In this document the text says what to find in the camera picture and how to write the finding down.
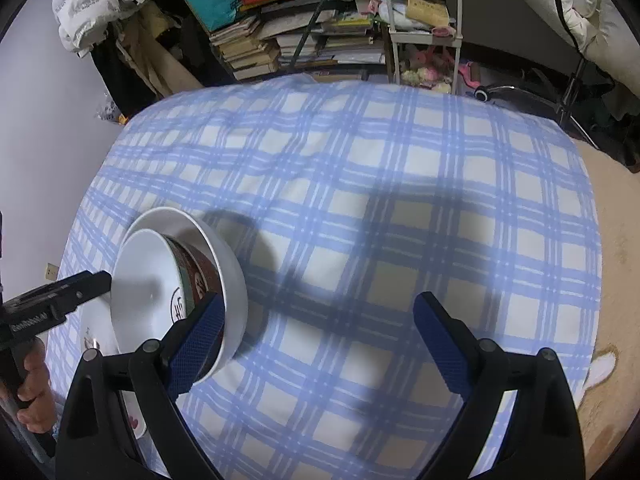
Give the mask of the person's left hand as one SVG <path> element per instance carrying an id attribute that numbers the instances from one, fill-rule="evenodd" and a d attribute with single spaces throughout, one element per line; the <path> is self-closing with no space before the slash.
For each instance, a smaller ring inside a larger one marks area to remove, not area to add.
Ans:
<path id="1" fill-rule="evenodd" d="M 49 432 L 56 422 L 54 397 L 45 357 L 44 343 L 36 338 L 25 356 L 23 365 L 26 377 L 17 390 L 17 397 L 26 402 L 28 407 L 18 410 L 15 418 L 33 434 Z"/>

